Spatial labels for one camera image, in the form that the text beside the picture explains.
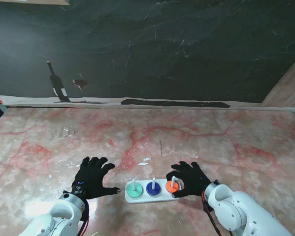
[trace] blue ring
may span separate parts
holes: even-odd
[[[153,182],[149,182],[147,184],[146,192],[151,196],[156,196],[162,191],[162,188],[158,183],[155,183],[155,189],[152,189],[152,185],[153,185]]]

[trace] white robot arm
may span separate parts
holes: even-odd
[[[292,236],[245,192],[233,192],[215,181],[205,189],[204,199],[220,224],[235,236]]]
[[[48,214],[36,217],[19,236],[76,236],[85,208],[80,198],[64,193]]]

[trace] table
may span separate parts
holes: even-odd
[[[108,157],[116,168],[104,186],[122,190],[132,178],[164,178],[170,165],[196,161],[211,180],[246,191],[295,235],[291,113],[9,108],[0,119],[0,236],[18,235],[47,212],[70,190],[85,156]],[[123,191],[89,203],[85,236],[216,235],[199,197],[130,205]]]

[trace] green ring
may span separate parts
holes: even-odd
[[[127,187],[127,193],[131,198],[138,198],[143,194],[143,187],[139,183],[135,183],[136,191],[133,191],[133,184],[130,183]]]

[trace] orange ring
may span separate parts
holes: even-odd
[[[179,184],[177,182],[175,182],[173,184],[173,188],[171,187],[171,180],[169,180],[167,183],[166,183],[166,189],[169,193],[174,193],[176,191],[179,190]]]

